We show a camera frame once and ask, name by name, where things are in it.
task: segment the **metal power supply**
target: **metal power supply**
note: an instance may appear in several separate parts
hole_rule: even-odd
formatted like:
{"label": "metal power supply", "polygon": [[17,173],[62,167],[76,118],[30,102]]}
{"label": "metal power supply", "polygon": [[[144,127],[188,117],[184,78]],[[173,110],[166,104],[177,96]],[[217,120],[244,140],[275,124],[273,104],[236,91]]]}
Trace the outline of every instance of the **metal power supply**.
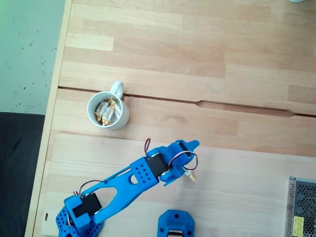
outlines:
{"label": "metal power supply", "polygon": [[316,237],[316,180],[290,177],[286,237]]}

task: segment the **dark carpet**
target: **dark carpet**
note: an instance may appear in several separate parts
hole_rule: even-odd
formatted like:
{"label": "dark carpet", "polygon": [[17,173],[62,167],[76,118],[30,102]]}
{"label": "dark carpet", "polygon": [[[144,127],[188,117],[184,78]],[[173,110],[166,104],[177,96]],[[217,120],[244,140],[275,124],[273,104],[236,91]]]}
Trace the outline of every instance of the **dark carpet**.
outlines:
{"label": "dark carpet", "polygon": [[0,113],[0,236],[24,236],[44,119]]}

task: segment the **white mug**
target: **white mug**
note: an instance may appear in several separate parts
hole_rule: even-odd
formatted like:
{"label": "white mug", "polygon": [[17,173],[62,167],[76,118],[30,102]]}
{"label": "white mug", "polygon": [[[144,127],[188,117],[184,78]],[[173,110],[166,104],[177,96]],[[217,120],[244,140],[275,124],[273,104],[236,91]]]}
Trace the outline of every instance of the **white mug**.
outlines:
{"label": "white mug", "polygon": [[[110,130],[118,130],[118,129],[124,127],[127,124],[128,119],[129,119],[129,109],[128,109],[127,105],[121,100],[123,92],[124,92],[123,83],[121,81],[116,81],[113,83],[110,92],[101,91],[101,92],[95,94],[90,99],[90,101],[88,103],[88,107],[87,107],[88,117],[89,117],[90,121],[98,127],[107,128]],[[114,99],[116,101],[116,103],[119,105],[119,107],[121,108],[122,112],[118,118],[116,118],[116,116],[113,115],[111,125],[102,126],[101,124],[99,124],[99,122],[97,120],[97,117],[95,115],[95,111],[102,101],[109,100],[109,99]]]}

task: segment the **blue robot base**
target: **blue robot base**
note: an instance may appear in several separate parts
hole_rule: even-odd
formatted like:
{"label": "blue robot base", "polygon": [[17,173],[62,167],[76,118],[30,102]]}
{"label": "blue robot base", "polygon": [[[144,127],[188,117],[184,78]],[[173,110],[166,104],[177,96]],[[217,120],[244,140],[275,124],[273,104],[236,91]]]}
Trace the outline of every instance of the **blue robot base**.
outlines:
{"label": "blue robot base", "polygon": [[167,210],[159,217],[157,237],[168,237],[169,235],[194,236],[194,220],[188,212]]}
{"label": "blue robot base", "polygon": [[84,232],[78,232],[74,225],[68,225],[68,215],[67,208],[64,206],[64,208],[56,216],[56,224],[59,230],[58,237],[95,237],[103,227],[103,222],[96,224],[91,216],[90,228]]}

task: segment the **blue robotic arm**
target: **blue robotic arm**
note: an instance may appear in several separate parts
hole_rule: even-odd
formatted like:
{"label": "blue robotic arm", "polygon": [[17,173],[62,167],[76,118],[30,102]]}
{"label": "blue robotic arm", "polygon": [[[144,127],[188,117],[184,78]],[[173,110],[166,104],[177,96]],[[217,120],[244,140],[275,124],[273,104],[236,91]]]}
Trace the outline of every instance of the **blue robotic arm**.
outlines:
{"label": "blue robotic arm", "polygon": [[[147,152],[147,157],[136,160],[127,168],[85,190],[80,196],[65,199],[65,207],[56,217],[60,236],[68,236],[67,233],[70,232],[73,237],[96,236],[103,221],[128,207],[142,192],[158,184],[159,180],[165,182],[166,186],[181,177],[185,172],[183,166],[192,161],[194,155],[181,154],[172,161],[172,165],[168,164],[175,155],[183,151],[193,152],[198,145],[199,141],[186,143],[178,140],[168,147],[154,148]],[[135,176],[136,184],[132,183],[132,176]],[[117,194],[107,207],[101,209],[101,204],[94,192],[100,188],[109,187],[116,188]],[[62,217],[60,214],[65,214],[64,218],[68,220],[63,225],[58,224]]]}

